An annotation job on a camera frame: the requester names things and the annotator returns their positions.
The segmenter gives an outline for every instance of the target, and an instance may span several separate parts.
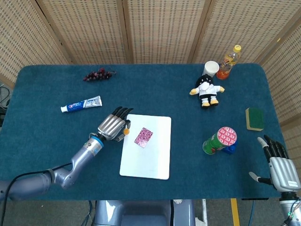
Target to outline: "yellow bottle cap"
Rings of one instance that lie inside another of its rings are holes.
[[[239,53],[241,51],[241,46],[240,45],[235,45],[234,48],[233,48],[233,51],[235,53]]]
[[[129,130],[128,128],[125,128],[125,129],[123,130],[123,134],[124,134],[124,135],[129,135],[129,133],[130,133],[130,130]]]

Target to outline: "teal tablecloth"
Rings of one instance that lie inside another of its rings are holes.
[[[84,82],[100,67],[118,74],[108,81]],[[107,142],[69,190],[53,186],[37,199],[150,200],[198,198],[252,198],[278,196],[271,186],[255,183],[254,171],[268,177],[269,169],[256,138],[268,134],[283,141],[263,69],[256,64],[236,65],[222,85],[219,106],[200,108],[190,96],[204,68],[195,65],[37,65],[23,68],[0,134],[0,179],[51,168],[69,162],[90,132],[117,106],[132,113],[172,118],[169,180],[119,175],[122,142]],[[100,95],[103,107],[61,113],[60,107]],[[264,111],[262,132],[246,129],[245,109]],[[220,127],[238,134],[233,155],[207,155],[204,140]]]

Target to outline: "grapes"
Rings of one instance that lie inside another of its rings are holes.
[[[83,78],[83,81],[108,80],[116,72],[106,72],[102,67],[97,72],[90,72]]]

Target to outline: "plush toy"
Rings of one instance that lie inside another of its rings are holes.
[[[223,92],[225,89],[221,86],[213,85],[213,79],[211,76],[204,74],[196,83],[195,89],[190,91],[190,95],[198,94],[199,99],[202,100],[201,107],[208,108],[210,105],[217,106],[218,101],[216,99],[217,92]]]

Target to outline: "robot finger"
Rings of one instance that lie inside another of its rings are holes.
[[[125,119],[127,117],[127,115],[133,110],[133,108],[129,108],[127,109],[125,112],[122,113],[122,115],[120,116],[121,119]]]
[[[266,141],[269,145],[269,151],[270,151],[272,157],[280,157],[277,154],[277,151],[276,151],[275,145],[273,143],[273,140],[271,140],[271,138],[269,138],[267,135],[264,135],[264,138],[266,139]]]
[[[284,158],[284,155],[282,154],[283,152],[280,150],[280,146],[278,145],[279,142],[273,141],[273,144],[274,144],[274,146],[275,146],[275,150],[276,150],[277,155],[278,155],[279,157],[281,157],[281,158]]]
[[[127,107],[122,108],[120,111],[118,111],[118,113],[116,114],[116,116],[117,116],[117,117],[120,117],[120,116],[122,115],[122,113],[123,113],[124,111],[126,111],[126,110],[127,110]]]
[[[130,120],[126,120],[126,126],[129,129],[131,127],[131,121]]]
[[[261,137],[257,138],[258,142],[261,144],[262,148],[263,148],[263,152],[264,155],[267,159],[267,161],[269,162],[269,159],[272,157],[271,152],[269,151],[269,145],[267,144],[267,142],[265,142],[264,139],[262,139]]]
[[[286,149],[283,147],[283,145],[281,143],[279,143],[278,141],[276,141],[276,145],[279,147],[279,150],[282,154],[283,158],[289,159],[288,154]]]
[[[258,178],[257,179],[259,183],[264,183],[267,185],[272,185],[272,181],[270,178]]]
[[[122,106],[116,108],[113,112],[112,112],[112,115],[116,115],[117,112],[122,108]]]

